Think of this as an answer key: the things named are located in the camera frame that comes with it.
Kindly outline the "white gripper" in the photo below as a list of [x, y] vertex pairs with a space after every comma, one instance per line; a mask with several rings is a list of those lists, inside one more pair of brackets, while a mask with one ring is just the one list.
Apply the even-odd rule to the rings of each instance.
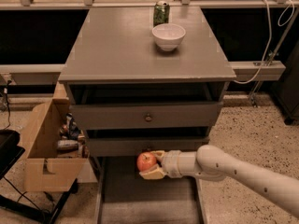
[[156, 150], [151, 151], [151, 154], [161, 163], [162, 167], [155, 164], [148, 170], [140, 172], [139, 174], [145, 180], [159, 180], [163, 179], [165, 175], [170, 178], [181, 178], [178, 168], [179, 150], [171, 150], [168, 152], [165, 152], [164, 150]]

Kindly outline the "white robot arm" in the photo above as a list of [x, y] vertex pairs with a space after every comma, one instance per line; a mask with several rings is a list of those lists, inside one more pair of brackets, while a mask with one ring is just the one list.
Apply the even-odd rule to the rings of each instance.
[[222, 181], [228, 176], [294, 217], [299, 217], [298, 179], [241, 161], [212, 145], [203, 145], [188, 152], [142, 152], [137, 157], [136, 166], [146, 180], [191, 176], [206, 181]]

